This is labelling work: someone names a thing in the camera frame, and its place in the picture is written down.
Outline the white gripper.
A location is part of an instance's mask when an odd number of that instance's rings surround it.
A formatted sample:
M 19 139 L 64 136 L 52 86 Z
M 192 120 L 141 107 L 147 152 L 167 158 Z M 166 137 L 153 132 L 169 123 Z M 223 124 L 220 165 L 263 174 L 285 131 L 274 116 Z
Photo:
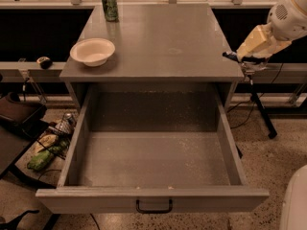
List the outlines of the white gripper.
M 257 25 L 236 50 L 237 58 L 270 58 L 307 35 L 307 0 L 280 0 L 270 10 L 270 24 Z

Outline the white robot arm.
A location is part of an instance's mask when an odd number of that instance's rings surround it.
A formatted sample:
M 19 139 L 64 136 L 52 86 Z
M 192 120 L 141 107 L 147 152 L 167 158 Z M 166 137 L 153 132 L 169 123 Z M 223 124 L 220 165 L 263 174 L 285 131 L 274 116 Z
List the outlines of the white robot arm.
M 268 59 L 307 35 L 307 0 L 280 0 L 236 50 L 239 62 Z M 307 166 L 298 169 L 283 199 L 279 230 L 307 230 Z

